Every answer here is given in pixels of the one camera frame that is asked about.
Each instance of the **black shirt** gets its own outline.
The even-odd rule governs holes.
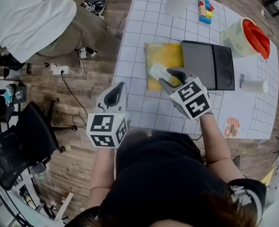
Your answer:
[[[255,180],[234,180],[231,185],[253,189],[264,206],[266,188]],[[120,226],[147,227],[158,220],[173,219],[195,225],[200,197],[223,197],[229,184],[203,164],[200,151],[186,135],[158,134],[117,152],[117,177],[101,206],[84,211],[83,217],[111,216]]]

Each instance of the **black sleeve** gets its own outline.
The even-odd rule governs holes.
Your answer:
[[[261,202],[262,209],[265,205],[267,187],[265,184],[248,178],[235,179],[228,183],[230,186],[243,186],[246,189],[253,191]]]
[[[86,227],[88,226],[87,221],[91,218],[95,218],[98,214],[99,206],[92,207],[84,212],[77,215],[73,220],[71,220],[66,226],[67,227]]]

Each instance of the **red block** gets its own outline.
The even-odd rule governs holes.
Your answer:
[[[211,9],[210,9],[210,12],[213,12],[215,10],[215,8],[210,4],[211,6]]]

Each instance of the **black cable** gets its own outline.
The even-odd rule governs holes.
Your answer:
[[[202,137],[202,135],[200,135],[199,138],[197,138],[197,139],[192,139],[192,140],[195,140],[195,141],[196,141],[196,140],[200,140],[201,137]]]
[[[74,94],[72,93],[72,91],[71,91],[70,88],[68,87],[66,80],[63,78],[63,73],[64,73],[64,71],[61,71],[61,72],[60,72],[60,76],[62,77],[63,82],[65,83],[65,85],[66,85],[66,87],[68,88],[68,90],[69,90],[69,92],[71,93],[71,95],[75,98],[75,100],[78,102],[78,104],[81,105],[81,107],[84,109],[84,111],[85,111],[85,113],[86,113],[86,115],[87,115],[87,119],[88,119],[88,113],[87,113],[85,107],[79,102],[79,100],[74,96]],[[76,117],[76,116],[78,116],[78,117],[84,122],[83,125],[77,125],[77,124],[75,124],[75,122],[74,122],[74,117]],[[78,128],[84,128],[85,126],[87,126],[86,121],[85,121],[85,120],[82,118],[82,116],[79,115],[79,114],[74,114],[74,115],[72,115],[72,123],[74,124],[74,126],[76,126],[76,127],[78,127]]]
[[[268,38],[269,38],[269,37],[273,37],[273,36],[274,36],[274,33],[273,33],[273,30],[272,30],[271,25],[270,25],[270,20],[269,20],[269,18],[268,18],[267,16],[265,16],[265,17],[266,17],[266,19],[267,19],[268,27],[269,27],[270,30],[271,30],[271,35],[268,35],[267,37],[268,37]]]
[[[117,36],[125,28],[125,27],[123,27],[121,30],[119,30],[120,24],[125,17],[126,17],[126,15],[121,18],[118,28],[117,28],[116,32],[114,33],[115,36]]]

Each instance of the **black office chair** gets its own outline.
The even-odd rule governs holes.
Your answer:
[[[0,186],[5,190],[13,187],[25,169],[32,167],[34,173],[42,173],[55,150],[65,151],[54,131],[77,131],[76,126],[51,126],[53,105],[58,101],[52,101],[47,117],[36,103],[30,102],[24,111],[14,114],[18,115],[17,125],[0,134]]]

